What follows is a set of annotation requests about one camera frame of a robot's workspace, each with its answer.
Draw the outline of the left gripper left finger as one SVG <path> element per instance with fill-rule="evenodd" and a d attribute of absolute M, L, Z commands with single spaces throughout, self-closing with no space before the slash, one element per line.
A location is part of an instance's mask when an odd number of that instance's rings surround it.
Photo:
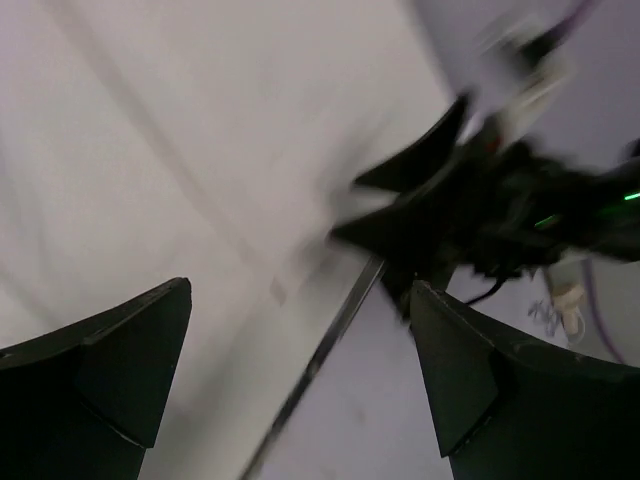
<path fill-rule="evenodd" d="M 191 311 L 191 283 L 177 277 L 2 349 L 2 478 L 137 478 Z"/>

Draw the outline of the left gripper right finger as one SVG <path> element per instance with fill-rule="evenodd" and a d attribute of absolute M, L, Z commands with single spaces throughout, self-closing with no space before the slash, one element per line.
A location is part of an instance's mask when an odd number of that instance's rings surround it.
<path fill-rule="evenodd" d="M 639 371 L 540 340 L 422 282 L 415 339 L 457 479 L 635 479 Z"/>

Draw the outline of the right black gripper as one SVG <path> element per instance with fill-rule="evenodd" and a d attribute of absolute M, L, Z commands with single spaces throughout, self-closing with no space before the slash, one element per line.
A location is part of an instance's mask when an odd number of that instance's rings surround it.
<path fill-rule="evenodd" d="M 568 250 L 638 261 L 638 141 L 612 169 L 573 169 L 525 139 L 505 148 L 457 145 L 469 107 L 470 95 L 458 94 L 425 134 L 352 181 L 406 193 L 442 168 L 444 194 L 400 198 L 334 225 L 329 238 L 427 280 L 461 265 L 486 278 L 518 278 Z"/>

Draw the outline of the white green raglan t-shirt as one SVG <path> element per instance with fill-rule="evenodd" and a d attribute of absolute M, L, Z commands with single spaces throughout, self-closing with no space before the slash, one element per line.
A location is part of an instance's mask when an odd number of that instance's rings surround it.
<path fill-rule="evenodd" d="M 188 383 L 299 372 L 338 192 L 450 97 L 405 1 L 3 2 L 2 344 L 181 276 Z"/>

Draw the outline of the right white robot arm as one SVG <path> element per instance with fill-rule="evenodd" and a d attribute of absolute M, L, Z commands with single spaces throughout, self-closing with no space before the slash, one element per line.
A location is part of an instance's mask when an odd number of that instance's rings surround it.
<path fill-rule="evenodd" d="M 638 143 L 621 165 L 595 173 L 540 152 L 524 132 L 561 81 L 557 50 L 587 7 L 580 2 L 549 27 L 520 23 L 496 34 L 489 45 L 515 77 L 509 100 L 464 136 L 475 94 L 460 92 L 425 134 L 354 180 L 395 199 L 335 225 L 330 238 L 420 278 L 449 264 L 503 282 L 568 250 L 637 261 Z"/>

